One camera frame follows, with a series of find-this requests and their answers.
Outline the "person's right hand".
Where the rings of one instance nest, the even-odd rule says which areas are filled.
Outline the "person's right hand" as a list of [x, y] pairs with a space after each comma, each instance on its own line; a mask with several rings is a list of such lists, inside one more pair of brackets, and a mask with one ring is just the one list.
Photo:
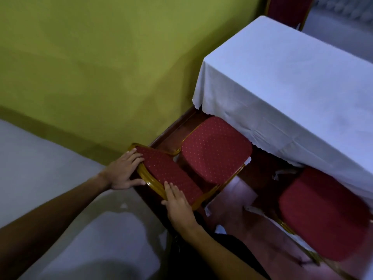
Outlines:
[[[170, 202], [170, 184], [167, 181], [164, 183], [166, 200]], [[167, 216], [170, 220], [173, 228], [182, 236], [188, 237], [194, 233], [199, 224], [196, 221], [192, 208], [184, 206], [180, 200], [180, 193], [183, 193], [178, 189], [178, 200], [175, 202], [170, 202], [170, 207], [166, 207]]]

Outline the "person's left hand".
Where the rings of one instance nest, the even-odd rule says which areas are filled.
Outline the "person's left hand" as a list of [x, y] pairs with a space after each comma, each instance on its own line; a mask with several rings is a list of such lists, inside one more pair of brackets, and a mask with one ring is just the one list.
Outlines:
[[[136, 151], [131, 157], [142, 157], [142, 154]], [[130, 187], [124, 187], [124, 182], [129, 179], [132, 180], [131, 176], [136, 170], [128, 167], [128, 159], [119, 157], [98, 174], [102, 181], [103, 191], [129, 189]]]

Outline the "red dotted chair gold frame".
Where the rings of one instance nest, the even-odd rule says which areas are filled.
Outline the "red dotted chair gold frame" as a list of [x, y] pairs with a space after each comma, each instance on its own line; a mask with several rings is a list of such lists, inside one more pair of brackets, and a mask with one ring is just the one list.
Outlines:
[[164, 182], [184, 193], [193, 211], [209, 203], [251, 161], [252, 143], [223, 119], [212, 116], [200, 123], [174, 152], [133, 143], [144, 161], [138, 175], [162, 199]]
[[315, 0], [267, 0], [264, 15], [302, 31]]
[[358, 280], [340, 268], [362, 245], [372, 221], [367, 204], [333, 177], [306, 168], [283, 191], [273, 221], [310, 258], [325, 263], [345, 280]]

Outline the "person's right forearm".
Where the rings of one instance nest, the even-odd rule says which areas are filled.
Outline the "person's right forearm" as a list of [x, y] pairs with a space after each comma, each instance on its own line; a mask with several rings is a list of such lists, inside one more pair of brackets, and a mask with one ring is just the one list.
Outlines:
[[183, 227], [180, 235], [200, 254], [219, 280], [266, 280], [198, 224]]

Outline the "person's left forearm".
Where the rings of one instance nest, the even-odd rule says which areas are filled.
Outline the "person's left forearm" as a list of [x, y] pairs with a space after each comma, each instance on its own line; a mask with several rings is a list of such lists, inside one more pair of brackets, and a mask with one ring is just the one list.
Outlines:
[[16, 280], [112, 182], [97, 175], [0, 228], [0, 280]]

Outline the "dark wooden baseboard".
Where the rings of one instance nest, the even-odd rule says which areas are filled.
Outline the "dark wooden baseboard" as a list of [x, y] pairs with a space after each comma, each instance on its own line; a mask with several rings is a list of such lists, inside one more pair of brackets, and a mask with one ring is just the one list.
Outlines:
[[160, 136], [150, 143], [150, 147], [174, 153], [182, 140], [206, 119], [206, 115], [195, 107], [190, 107], [180, 118], [173, 122]]

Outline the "person's black clothing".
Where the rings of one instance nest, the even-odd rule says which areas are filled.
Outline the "person's black clothing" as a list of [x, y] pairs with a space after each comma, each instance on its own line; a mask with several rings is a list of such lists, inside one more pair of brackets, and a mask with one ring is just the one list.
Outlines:
[[[271, 280], [268, 273], [241, 240], [229, 234], [215, 234], [213, 230], [208, 228], [207, 223], [199, 212], [194, 212], [194, 216], [197, 223], [214, 240], [243, 260], [264, 278]], [[178, 234], [175, 235], [171, 243], [168, 265], [167, 280], [219, 280], [198, 252]]]

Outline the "white tablecloth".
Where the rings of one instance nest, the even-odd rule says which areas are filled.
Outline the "white tablecloth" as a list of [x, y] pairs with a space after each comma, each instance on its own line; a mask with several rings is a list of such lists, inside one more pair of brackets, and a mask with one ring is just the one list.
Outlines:
[[373, 64], [259, 16], [204, 57], [192, 102], [373, 211]]

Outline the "white ruffled cloth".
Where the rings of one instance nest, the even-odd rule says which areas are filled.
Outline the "white ruffled cloth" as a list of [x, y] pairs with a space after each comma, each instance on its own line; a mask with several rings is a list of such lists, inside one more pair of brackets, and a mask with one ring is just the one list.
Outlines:
[[314, 6], [352, 20], [373, 22], [373, 0], [315, 0]]

